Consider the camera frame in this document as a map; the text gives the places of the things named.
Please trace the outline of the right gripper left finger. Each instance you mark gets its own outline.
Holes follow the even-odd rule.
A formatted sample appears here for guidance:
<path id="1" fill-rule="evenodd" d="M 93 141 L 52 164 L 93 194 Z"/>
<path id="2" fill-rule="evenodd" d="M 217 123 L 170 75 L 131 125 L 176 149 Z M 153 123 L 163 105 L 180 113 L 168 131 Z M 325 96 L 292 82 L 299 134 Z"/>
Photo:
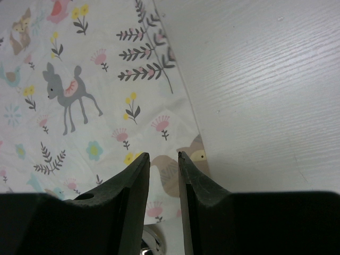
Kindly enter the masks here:
<path id="1" fill-rule="evenodd" d="M 66 254 L 139 254 L 149 191 L 150 157 L 143 152 L 100 186 L 66 200 L 73 237 Z"/>

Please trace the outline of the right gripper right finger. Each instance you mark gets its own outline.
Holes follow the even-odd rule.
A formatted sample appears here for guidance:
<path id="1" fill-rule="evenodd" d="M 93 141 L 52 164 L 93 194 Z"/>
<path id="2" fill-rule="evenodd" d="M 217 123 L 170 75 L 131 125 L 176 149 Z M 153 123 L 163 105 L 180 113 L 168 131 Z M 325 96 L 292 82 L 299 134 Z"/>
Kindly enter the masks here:
<path id="1" fill-rule="evenodd" d="M 185 254 L 233 254 L 230 193 L 178 153 L 178 183 Z"/>

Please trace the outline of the floral animal print cloth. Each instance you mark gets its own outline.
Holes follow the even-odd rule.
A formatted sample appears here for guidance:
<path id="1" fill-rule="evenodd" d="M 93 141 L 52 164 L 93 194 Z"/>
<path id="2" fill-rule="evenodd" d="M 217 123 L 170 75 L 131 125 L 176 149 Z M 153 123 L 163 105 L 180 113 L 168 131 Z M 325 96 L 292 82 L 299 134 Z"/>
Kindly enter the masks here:
<path id="1" fill-rule="evenodd" d="M 1 193 L 59 199 L 150 156 L 144 222 L 181 216 L 178 154 L 208 171 L 154 1 L 1 1 Z"/>

